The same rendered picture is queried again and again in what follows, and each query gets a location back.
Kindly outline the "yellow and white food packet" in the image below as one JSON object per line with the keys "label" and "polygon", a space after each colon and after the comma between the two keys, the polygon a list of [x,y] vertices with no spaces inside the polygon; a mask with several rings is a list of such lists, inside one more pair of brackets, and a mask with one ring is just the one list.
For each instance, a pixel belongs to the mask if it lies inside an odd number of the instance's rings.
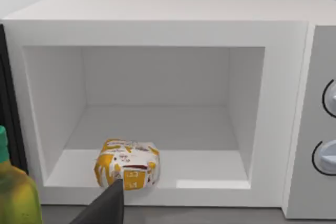
{"label": "yellow and white food packet", "polygon": [[160,176],[160,152],[152,142],[110,138],[103,144],[94,172],[102,188],[118,179],[124,190],[152,187]]}

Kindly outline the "black microwave door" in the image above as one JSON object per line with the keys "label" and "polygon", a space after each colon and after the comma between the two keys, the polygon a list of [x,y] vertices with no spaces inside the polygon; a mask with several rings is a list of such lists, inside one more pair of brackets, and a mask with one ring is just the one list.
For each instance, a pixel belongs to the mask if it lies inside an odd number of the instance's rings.
{"label": "black microwave door", "polygon": [[0,23],[0,125],[6,129],[11,163],[28,174],[5,30],[2,23]]}

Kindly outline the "yellow bottle with green cap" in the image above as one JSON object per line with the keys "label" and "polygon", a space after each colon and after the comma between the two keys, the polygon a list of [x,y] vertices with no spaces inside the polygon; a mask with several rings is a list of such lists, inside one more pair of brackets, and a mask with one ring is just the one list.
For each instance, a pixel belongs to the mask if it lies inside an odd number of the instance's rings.
{"label": "yellow bottle with green cap", "polygon": [[8,139],[0,125],[0,224],[43,224],[35,182],[9,158]]}

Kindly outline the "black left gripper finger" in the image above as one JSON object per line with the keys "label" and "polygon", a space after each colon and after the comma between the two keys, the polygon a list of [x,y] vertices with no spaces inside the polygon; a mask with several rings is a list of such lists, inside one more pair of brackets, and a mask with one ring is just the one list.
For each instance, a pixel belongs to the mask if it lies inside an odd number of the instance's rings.
{"label": "black left gripper finger", "polygon": [[117,179],[69,224],[124,224],[123,180]]}

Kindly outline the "white microwave oven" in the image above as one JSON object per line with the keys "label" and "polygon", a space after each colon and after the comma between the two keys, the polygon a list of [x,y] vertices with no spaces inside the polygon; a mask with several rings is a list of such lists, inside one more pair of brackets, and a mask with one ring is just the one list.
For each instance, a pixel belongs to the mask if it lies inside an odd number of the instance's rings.
{"label": "white microwave oven", "polygon": [[127,205],[336,219],[336,177],[311,162],[336,140],[335,0],[42,0],[0,23],[41,203],[90,203],[118,138],[160,152]]}

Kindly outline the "pale microwave knob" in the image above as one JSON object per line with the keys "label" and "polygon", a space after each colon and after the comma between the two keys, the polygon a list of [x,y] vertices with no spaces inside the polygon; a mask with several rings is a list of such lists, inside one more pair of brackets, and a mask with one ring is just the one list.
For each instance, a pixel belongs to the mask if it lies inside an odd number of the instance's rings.
{"label": "pale microwave knob", "polygon": [[311,162],[318,173],[336,177],[336,140],[320,141],[312,151]]}
{"label": "pale microwave knob", "polygon": [[328,82],[322,93],[322,106],[325,112],[336,119],[336,80]]}

